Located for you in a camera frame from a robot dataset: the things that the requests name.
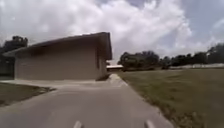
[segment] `green lawn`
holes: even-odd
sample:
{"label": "green lawn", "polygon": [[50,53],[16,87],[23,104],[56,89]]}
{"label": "green lawn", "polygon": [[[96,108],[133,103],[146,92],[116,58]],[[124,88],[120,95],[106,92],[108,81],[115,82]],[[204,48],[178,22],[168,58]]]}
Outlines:
{"label": "green lawn", "polygon": [[224,69],[119,75],[177,128],[224,128]]}
{"label": "green lawn", "polygon": [[0,83],[0,106],[25,100],[51,90],[50,88]]}

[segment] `paved path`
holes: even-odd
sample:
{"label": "paved path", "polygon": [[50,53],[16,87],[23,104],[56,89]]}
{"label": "paved path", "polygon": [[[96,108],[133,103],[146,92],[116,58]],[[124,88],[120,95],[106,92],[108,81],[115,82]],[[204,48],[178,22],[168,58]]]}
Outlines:
{"label": "paved path", "polygon": [[118,80],[66,86],[0,109],[0,128],[172,128],[158,109]]}

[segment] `white cloud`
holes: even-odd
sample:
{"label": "white cloud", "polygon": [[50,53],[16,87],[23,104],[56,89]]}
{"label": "white cloud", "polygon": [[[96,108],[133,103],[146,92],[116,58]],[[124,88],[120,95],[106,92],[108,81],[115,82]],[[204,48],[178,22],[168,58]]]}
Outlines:
{"label": "white cloud", "polygon": [[213,29],[219,29],[224,27],[224,18],[216,22],[213,26]]}
{"label": "white cloud", "polygon": [[[156,0],[138,8],[126,0],[5,0],[2,35],[42,41],[74,34],[111,32],[115,58],[124,51],[156,50],[172,55],[192,36],[180,0]],[[177,30],[175,47],[164,51],[157,41]]]}

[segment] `distant building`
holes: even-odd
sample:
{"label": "distant building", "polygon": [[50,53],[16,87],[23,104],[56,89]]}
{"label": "distant building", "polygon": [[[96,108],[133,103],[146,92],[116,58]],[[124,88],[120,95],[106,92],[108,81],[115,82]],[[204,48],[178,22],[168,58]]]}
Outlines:
{"label": "distant building", "polygon": [[97,80],[112,59],[109,33],[46,41],[4,54],[15,57],[15,79]]}
{"label": "distant building", "polygon": [[108,72],[123,71],[123,66],[122,65],[107,65],[107,71]]}

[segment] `blue sky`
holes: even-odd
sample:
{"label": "blue sky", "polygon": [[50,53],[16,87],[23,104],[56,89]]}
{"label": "blue sky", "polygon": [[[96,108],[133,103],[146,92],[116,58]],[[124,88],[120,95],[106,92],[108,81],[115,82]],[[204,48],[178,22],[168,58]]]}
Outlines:
{"label": "blue sky", "polygon": [[115,59],[142,50],[174,56],[223,41],[223,12],[224,0],[0,0],[0,40],[107,31]]}

